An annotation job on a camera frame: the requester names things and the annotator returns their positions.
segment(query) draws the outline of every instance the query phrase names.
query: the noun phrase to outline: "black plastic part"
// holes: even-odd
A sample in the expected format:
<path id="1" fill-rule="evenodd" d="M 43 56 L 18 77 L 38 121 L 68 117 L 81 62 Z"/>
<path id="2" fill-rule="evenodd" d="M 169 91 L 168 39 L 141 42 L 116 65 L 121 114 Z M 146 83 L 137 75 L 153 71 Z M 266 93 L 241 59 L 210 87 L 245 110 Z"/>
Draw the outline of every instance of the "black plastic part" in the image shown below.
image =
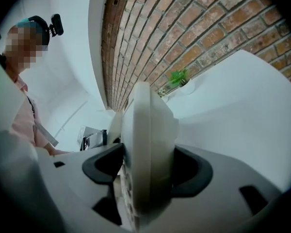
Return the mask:
<path id="1" fill-rule="evenodd" d="M 208 161 L 181 147 L 174 151 L 172 198 L 189 198 L 200 193 L 212 180 L 212 167 Z"/>
<path id="2" fill-rule="evenodd" d="M 82 170 L 88 178 L 109 187 L 107 196 L 94 205 L 93 210 L 117 225 L 122 225 L 122 221 L 116 206 L 113 181 L 123 164 L 123 155 L 124 145 L 119 143 L 87 159 L 82 165 Z"/>
<path id="3" fill-rule="evenodd" d="M 58 167 L 61 167 L 61 166 L 64 166 L 65 164 L 61 161 L 57 161 L 54 163 L 55 167 L 58 168 Z"/>
<path id="4" fill-rule="evenodd" d="M 102 130 L 102 145 L 105 146 L 107 145 L 107 130 Z"/>
<path id="5" fill-rule="evenodd" d="M 120 138 L 120 137 L 116 138 L 116 139 L 113 141 L 113 143 L 120 143 L 120 142 L 121 142 L 121 138 Z"/>
<path id="6" fill-rule="evenodd" d="M 268 204 L 267 200 L 252 185 L 243 186 L 239 188 L 239 191 L 246 200 L 253 215 L 257 214 Z"/>
<path id="7" fill-rule="evenodd" d="M 114 197 L 113 185 L 109 186 L 108 194 L 102 198 L 94 207 L 93 210 L 107 220 L 122 225 L 121 216 L 118 213 L 116 200 Z"/>
<path id="8" fill-rule="evenodd" d="M 110 149 L 87 159 L 82 170 L 97 184 L 112 184 L 123 164 L 124 145 L 119 143 Z"/>
<path id="9" fill-rule="evenodd" d="M 62 35 L 64 33 L 62 20 L 60 18 L 59 14 L 53 14 L 51 17 L 52 24 L 54 26 L 54 29 L 56 31 L 57 35 Z"/>

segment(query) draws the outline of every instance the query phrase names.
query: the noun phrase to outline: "white surface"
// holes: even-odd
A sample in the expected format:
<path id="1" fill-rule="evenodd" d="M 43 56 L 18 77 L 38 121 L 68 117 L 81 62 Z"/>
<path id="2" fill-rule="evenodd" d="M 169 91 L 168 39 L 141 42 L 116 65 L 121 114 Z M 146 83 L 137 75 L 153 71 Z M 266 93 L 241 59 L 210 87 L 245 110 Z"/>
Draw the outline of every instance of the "white surface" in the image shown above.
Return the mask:
<path id="1" fill-rule="evenodd" d="M 121 142 L 133 213 L 141 216 L 170 192 L 178 122 L 149 83 L 136 83 L 132 94 L 122 119 Z"/>
<path id="2" fill-rule="evenodd" d="M 244 161 L 281 191 L 291 186 L 291 83 L 263 60 L 238 51 L 176 90 L 177 143 Z"/>
<path id="3" fill-rule="evenodd" d="M 98 15 L 97 11 L 103 12 L 104 1 L 97 0 L 93 2 L 91 8 Z M 82 84 L 85 90 L 97 100 L 97 108 L 105 108 L 103 98 L 96 80 L 101 83 L 102 75 L 95 77 L 96 73 L 101 72 L 100 63 L 100 35 L 102 16 L 96 17 L 96 25 L 99 27 L 88 28 L 90 0 L 51 0 L 51 7 L 56 13 L 59 13 L 62 19 L 64 34 L 59 37 L 63 51 L 68 62 L 71 64 L 72 71 L 76 79 Z M 90 51 L 89 34 L 97 34 L 98 41 L 95 48 Z M 91 58 L 91 52 L 99 56 L 99 59 Z"/>
<path id="4" fill-rule="evenodd" d="M 180 87 L 179 90 L 183 93 L 183 94 L 191 94 L 192 92 L 194 92 L 195 89 L 195 83 L 193 80 L 189 80 L 185 86 Z"/>
<path id="5" fill-rule="evenodd" d="M 64 151 L 79 151 L 77 139 L 82 126 L 108 129 L 112 120 L 112 114 L 97 110 L 97 101 L 80 85 L 70 87 L 38 109 L 43 112 L 43 126 L 59 142 L 56 148 Z"/>

